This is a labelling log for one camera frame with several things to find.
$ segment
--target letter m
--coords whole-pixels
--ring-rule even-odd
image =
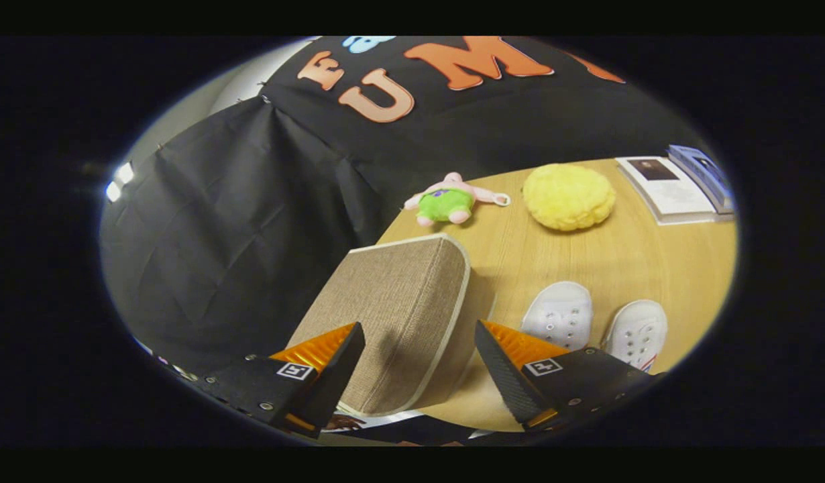
[[[501,79],[496,59],[505,65],[505,71],[511,76],[549,76],[553,69],[538,64],[524,53],[508,45],[498,36],[464,36],[468,50],[439,44],[422,44],[404,52],[406,58],[419,58],[432,65],[449,79],[449,89],[463,91],[482,85],[484,79],[468,74],[461,67],[485,74],[491,79]]]

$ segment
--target green plush shorts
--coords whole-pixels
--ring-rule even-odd
[[[449,215],[455,211],[465,211],[471,214],[470,208],[474,202],[473,196],[464,190],[436,190],[421,197],[419,217],[430,218],[436,222],[447,222]]]

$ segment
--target keychain ring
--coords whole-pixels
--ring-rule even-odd
[[[511,204],[511,197],[505,195],[505,193],[495,193],[495,195],[493,195],[493,203],[499,206],[508,206]]]

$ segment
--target orange letter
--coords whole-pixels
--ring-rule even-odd
[[[312,57],[309,63],[299,71],[296,78],[302,79],[305,77],[306,79],[311,79],[318,83],[324,91],[332,89],[335,83],[343,76],[344,68],[329,70],[330,68],[338,67],[338,61],[333,58],[327,58],[331,54],[332,52],[330,51],[317,52],[317,55]]]
[[[578,58],[578,57],[576,57],[576,55],[572,54],[571,52],[565,52],[565,53],[570,55],[572,58],[574,58],[574,60],[576,62],[579,62],[582,65],[585,65],[585,68],[587,68],[588,73],[592,74],[592,76],[600,77],[601,79],[604,79],[604,80],[607,80],[607,81],[612,81],[614,83],[622,83],[622,85],[625,85],[626,82],[624,82],[621,79],[621,77],[616,76],[615,74],[611,74],[608,71],[603,70],[603,68],[597,67],[597,65],[594,65],[594,64],[588,62],[587,60]]]
[[[471,76],[461,70],[466,67],[491,79],[501,79],[502,73],[496,59],[505,64],[505,71],[511,76],[549,76],[553,69],[541,65],[514,47],[505,43],[501,37],[463,37],[469,50],[439,44],[422,44],[404,52],[404,57],[420,58],[436,67],[449,79],[449,89],[463,91],[484,82],[479,76]]]
[[[338,98],[338,103],[356,109],[373,122],[394,122],[413,110],[413,96],[386,76],[384,68],[375,68],[362,77],[363,85],[375,85],[394,98],[394,106],[379,107],[358,87],[351,87]]]

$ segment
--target photo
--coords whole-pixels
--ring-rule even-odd
[[[630,164],[648,181],[677,180],[678,175],[669,171],[658,159],[631,159]]]

